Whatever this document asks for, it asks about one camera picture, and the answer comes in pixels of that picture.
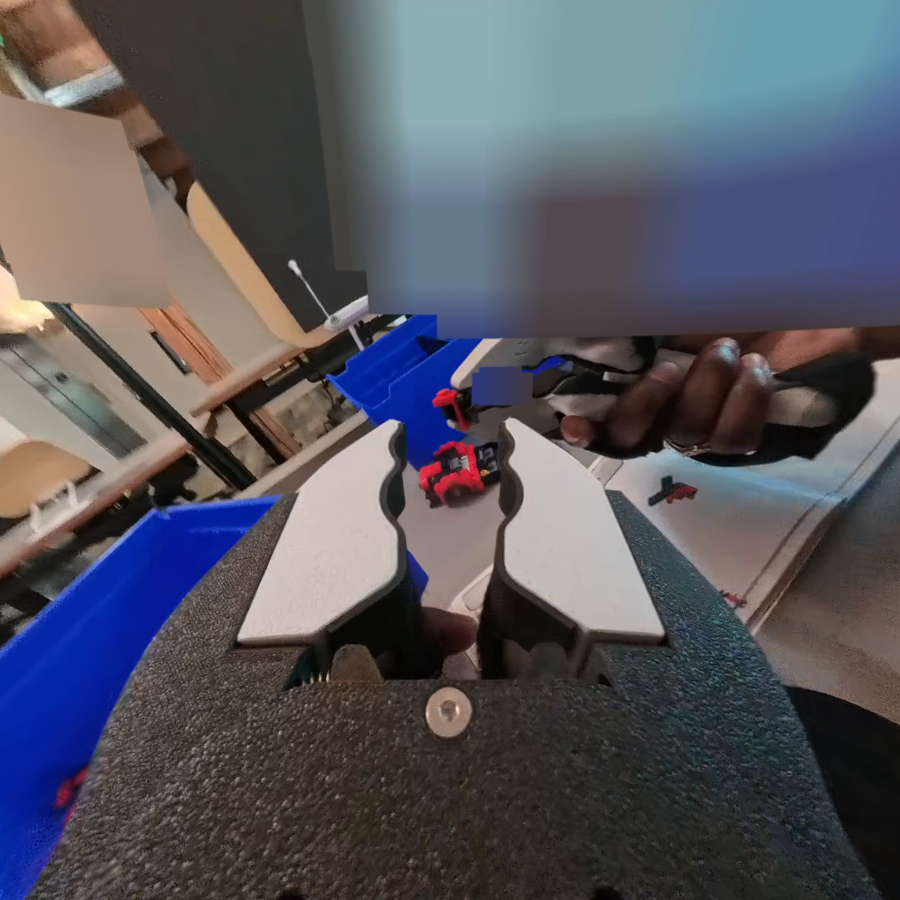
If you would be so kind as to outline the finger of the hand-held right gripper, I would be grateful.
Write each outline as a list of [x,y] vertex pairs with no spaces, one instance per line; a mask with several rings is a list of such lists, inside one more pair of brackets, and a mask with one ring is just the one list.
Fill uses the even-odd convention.
[[512,367],[532,371],[547,359],[573,354],[573,339],[568,338],[493,338],[483,339],[456,368],[450,378],[455,390],[472,387],[473,376],[487,366]]

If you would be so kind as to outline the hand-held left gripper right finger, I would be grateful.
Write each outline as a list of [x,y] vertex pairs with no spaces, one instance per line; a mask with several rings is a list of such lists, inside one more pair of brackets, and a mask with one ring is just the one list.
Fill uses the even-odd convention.
[[499,432],[503,515],[494,573],[513,592],[502,628],[523,645],[662,645],[666,631],[603,484],[517,419]]

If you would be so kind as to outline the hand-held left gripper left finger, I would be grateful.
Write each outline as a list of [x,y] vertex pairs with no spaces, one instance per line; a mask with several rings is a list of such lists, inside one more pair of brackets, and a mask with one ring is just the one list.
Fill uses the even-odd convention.
[[378,425],[296,491],[240,626],[241,647],[312,645],[396,589],[408,567],[406,429]]

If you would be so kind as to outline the small red black lego assembly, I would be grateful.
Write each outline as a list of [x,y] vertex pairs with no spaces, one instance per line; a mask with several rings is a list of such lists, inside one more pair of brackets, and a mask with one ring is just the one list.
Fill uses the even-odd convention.
[[432,404],[442,413],[450,428],[464,434],[470,430],[473,423],[473,403],[470,389],[444,388],[435,395]]

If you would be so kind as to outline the white lego instruction booklet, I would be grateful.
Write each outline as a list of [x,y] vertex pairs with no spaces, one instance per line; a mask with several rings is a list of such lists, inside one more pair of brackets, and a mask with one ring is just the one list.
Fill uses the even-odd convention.
[[[865,413],[824,456],[756,468],[719,469],[664,451],[585,465],[614,499],[628,501],[709,583],[743,624],[780,598],[825,527],[898,446],[898,417]],[[455,598],[479,617],[494,566]]]

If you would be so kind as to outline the blue plastic bin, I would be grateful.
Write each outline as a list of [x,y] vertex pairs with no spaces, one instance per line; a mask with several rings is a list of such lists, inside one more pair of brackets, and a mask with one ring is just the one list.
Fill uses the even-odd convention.
[[3,649],[2,898],[471,893],[479,782],[425,724],[435,684],[300,683],[301,647],[237,647],[290,509],[153,514]]
[[405,426],[408,463],[416,469],[430,464],[440,445],[461,439],[433,399],[479,343],[444,340],[436,332],[436,317],[412,317],[351,356],[341,374],[327,376],[375,425],[398,420]]

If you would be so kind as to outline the red and black lego car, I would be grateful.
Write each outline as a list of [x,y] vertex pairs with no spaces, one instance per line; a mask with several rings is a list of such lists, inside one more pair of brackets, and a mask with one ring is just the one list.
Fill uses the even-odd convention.
[[420,488],[433,509],[481,495],[501,479],[499,444],[448,442],[420,469]]

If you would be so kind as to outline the red lego piece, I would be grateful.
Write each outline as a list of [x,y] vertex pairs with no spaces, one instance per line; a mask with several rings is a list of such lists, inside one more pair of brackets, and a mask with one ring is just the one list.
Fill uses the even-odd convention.
[[89,766],[80,767],[74,774],[60,783],[53,800],[53,811],[60,817],[62,828],[71,820],[77,801],[84,787]]

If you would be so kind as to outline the person's right hand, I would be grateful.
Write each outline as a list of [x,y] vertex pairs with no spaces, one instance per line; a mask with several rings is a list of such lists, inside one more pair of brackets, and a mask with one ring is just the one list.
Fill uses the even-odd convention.
[[[853,329],[673,336],[664,347],[694,354],[689,370],[656,363],[615,399],[602,421],[561,417],[562,439],[620,459],[667,446],[719,467],[811,460],[859,416],[874,393],[871,355]],[[815,390],[836,406],[829,423],[768,423],[779,375],[792,386],[809,375]]]

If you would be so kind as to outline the person's left hand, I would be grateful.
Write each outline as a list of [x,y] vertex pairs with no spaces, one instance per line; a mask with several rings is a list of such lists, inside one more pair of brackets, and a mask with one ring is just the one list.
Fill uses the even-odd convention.
[[422,608],[423,646],[446,658],[466,653],[476,642],[478,624],[470,616],[435,607]]

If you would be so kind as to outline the white gooseneck device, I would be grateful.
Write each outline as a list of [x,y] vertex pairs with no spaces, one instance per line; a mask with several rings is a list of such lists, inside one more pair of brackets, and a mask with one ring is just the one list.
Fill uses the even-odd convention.
[[329,341],[339,334],[346,332],[351,336],[353,343],[358,350],[363,351],[366,348],[366,344],[360,337],[356,326],[369,314],[368,296],[364,295],[359,297],[336,312],[328,312],[324,303],[321,301],[318,294],[316,294],[306,276],[302,273],[298,262],[291,258],[288,260],[287,266],[301,281],[307,293],[309,293],[310,298],[312,298],[322,312],[324,322],[322,323],[321,330],[326,335],[325,340]]

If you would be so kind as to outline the brown wooden desk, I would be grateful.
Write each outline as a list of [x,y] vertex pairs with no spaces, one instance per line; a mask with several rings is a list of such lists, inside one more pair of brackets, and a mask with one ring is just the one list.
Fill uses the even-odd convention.
[[205,418],[204,432],[260,475],[288,462],[352,416],[326,384],[326,364],[354,354],[348,332],[324,328],[300,346],[280,341],[242,365],[231,363],[187,311],[173,302],[139,309],[150,334],[203,386],[190,415]]

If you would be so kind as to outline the black metal pole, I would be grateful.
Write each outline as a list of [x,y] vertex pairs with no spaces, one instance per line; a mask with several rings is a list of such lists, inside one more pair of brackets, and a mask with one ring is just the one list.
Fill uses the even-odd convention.
[[220,480],[234,489],[248,489],[256,481],[251,471],[216,439],[201,433],[153,388],[70,305],[45,304],[51,315],[108,367],[141,404],[183,438],[195,456]]

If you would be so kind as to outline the pale wood-edged tabletop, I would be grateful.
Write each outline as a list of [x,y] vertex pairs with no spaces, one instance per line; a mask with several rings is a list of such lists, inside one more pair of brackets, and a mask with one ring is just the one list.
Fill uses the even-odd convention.
[[200,241],[276,338],[306,351],[338,337],[323,325],[311,331],[300,326],[199,181],[188,191],[186,212]]

